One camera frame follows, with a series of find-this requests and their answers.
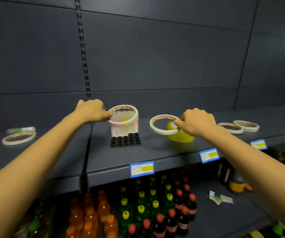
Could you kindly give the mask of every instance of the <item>tape roll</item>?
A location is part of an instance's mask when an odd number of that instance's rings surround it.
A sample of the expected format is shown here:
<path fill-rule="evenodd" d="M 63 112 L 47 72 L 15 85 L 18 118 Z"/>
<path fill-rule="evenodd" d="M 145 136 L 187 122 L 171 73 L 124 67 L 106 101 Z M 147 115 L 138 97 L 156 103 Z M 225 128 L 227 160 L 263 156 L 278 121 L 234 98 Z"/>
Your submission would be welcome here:
<path fill-rule="evenodd" d="M 233 123 L 243 127 L 244 131 L 249 131 L 249 132 L 257 132 L 260 128 L 260 126 L 256 123 L 243 121 L 243 120 L 234 120 Z"/>
<path fill-rule="evenodd" d="M 177 132 L 180 131 L 180 128 L 178 128 L 175 124 L 171 125 L 171 127 L 174 128 L 172 130 L 164 130 L 164 129 L 156 128 L 154 126 L 154 122 L 157 121 L 158 119 L 176 120 L 179 118 L 176 116 L 173 116 L 173 115 L 168 115 L 168 114 L 162 114 L 162 115 L 157 115 L 157 116 L 153 117 L 150 120 L 149 125 L 150 125 L 150 128 L 152 129 L 152 131 L 154 131 L 155 133 L 160 134 L 160 135 L 173 135 L 173 134 L 176 134 Z"/>
<path fill-rule="evenodd" d="M 108 119 L 107 121 L 112 124 L 112 125 L 115 125 L 115 126 L 125 126 L 125 125 L 128 125 L 128 124 L 131 124 L 133 123 L 137 117 L 138 117 L 138 110 L 137 108 L 135 108 L 134 106 L 131 106 L 131 105 L 127 105 L 127 104 L 123 104 L 123 105 L 117 105 L 113 108 L 111 108 L 109 111 L 116 111 L 116 110 L 119 110 L 119 109 L 124 109 L 124 108 L 127 108 L 127 109 L 130 109 L 130 110 L 133 110 L 135 112 L 134 116 L 129 119 L 129 120 L 126 120 L 126 121 L 123 121 L 123 122 L 115 122 L 115 121 L 112 121 L 110 119 Z"/>
<path fill-rule="evenodd" d="M 217 125 L 227 129 L 231 134 L 241 134 L 244 131 L 243 127 L 233 123 L 218 123 Z"/>
<path fill-rule="evenodd" d="M 3 138 L 2 143 L 5 145 L 22 144 L 34 139 L 35 137 L 36 132 L 21 132 Z"/>

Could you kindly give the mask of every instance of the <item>price label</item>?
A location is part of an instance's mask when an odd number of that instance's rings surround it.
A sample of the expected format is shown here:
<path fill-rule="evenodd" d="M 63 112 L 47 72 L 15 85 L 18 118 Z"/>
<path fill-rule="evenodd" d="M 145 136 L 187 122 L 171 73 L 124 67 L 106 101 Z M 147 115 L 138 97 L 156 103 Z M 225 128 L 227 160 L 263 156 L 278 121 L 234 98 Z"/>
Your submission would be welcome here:
<path fill-rule="evenodd" d="M 267 145 L 264 139 L 251 141 L 250 145 L 259 150 L 267 149 Z"/>
<path fill-rule="evenodd" d="M 154 174 L 154 164 L 153 161 L 130 164 L 130 177 L 136 178 Z"/>
<path fill-rule="evenodd" d="M 217 153 L 217 149 L 212 148 L 212 149 L 201 151 L 200 158 L 201 158 L 202 163 L 204 164 L 210 161 L 218 160 L 220 157 L 219 157 L 219 154 Z"/>

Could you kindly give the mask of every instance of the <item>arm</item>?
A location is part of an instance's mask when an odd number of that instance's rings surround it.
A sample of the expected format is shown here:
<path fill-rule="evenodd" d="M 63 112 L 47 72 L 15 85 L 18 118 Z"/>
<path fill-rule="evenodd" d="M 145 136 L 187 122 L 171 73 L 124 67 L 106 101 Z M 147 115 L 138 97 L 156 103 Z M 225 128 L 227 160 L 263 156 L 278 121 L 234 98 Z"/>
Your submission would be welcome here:
<path fill-rule="evenodd" d="M 188 109 L 175 124 L 222 152 L 285 224 L 285 165 L 217 126 L 213 115 L 204 110 Z"/>
<path fill-rule="evenodd" d="M 16 228 L 75 132 L 110 116 L 102 101 L 80 100 L 74 112 L 0 170 L 0 237 Z"/>

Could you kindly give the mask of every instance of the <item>upper shelf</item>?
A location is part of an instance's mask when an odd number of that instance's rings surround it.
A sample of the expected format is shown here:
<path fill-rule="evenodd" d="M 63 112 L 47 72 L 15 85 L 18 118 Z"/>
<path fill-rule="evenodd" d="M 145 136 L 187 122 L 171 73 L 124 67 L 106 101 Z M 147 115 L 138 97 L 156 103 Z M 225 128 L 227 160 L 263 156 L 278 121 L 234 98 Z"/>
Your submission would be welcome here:
<path fill-rule="evenodd" d="M 244 109 L 214 113 L 217 123 L 246 120 L 260 125 L 258 132 L 237 135 L 245 142 L 265 139 L 268 146 L 285 143 L 285 106 Z M 195 138 L 191 143 L 178 143 L 154 133 L 149 119 L 139 120 L 140 146 L 110 148 L 110 126 L 95 124 L 91 136 L 87 174 L 89 186 L 130 178 L 131 163 L 155 161 L 155 172 L 200 162 L 199 151 L 212 148 Z"/>
<path fill-rule="evenodd" d="M 79 189 L 79 177 L 82 172 L 90 129 L 90 126 L 83 126 L 73 136 L 61 158 L 49 174 L 45 186 L 40 193 L 41 195 L 60 194 Z M 3 145 L 1 140 L 7 135 L 0 134 L 0 170 L 47 131 L 37 128 L 37 135 L 33 140 L 12 146 Z"/>

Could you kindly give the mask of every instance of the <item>hand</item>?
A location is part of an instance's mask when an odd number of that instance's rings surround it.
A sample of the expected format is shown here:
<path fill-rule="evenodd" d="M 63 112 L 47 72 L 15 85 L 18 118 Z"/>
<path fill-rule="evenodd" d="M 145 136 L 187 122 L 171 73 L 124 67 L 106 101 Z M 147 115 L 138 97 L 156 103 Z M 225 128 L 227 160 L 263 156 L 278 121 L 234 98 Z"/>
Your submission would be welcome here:
<path fill-rule="evenodd" d="M 214 116 L 198 108 L 185 111 L 181 120 L 175 120 L 175 125 L 187 134 L 200 138 L 204 138 L 206 133 L 218 129 Z"/>
<path fill-rule="evenodd" d="M 104 104 L 99 99 L 88 100 L 86 102 L 79 100 L 73 113 L 81 119 L 83 124 L 103 121 L 113 115 L 112 111 L 105 111 Z"/>

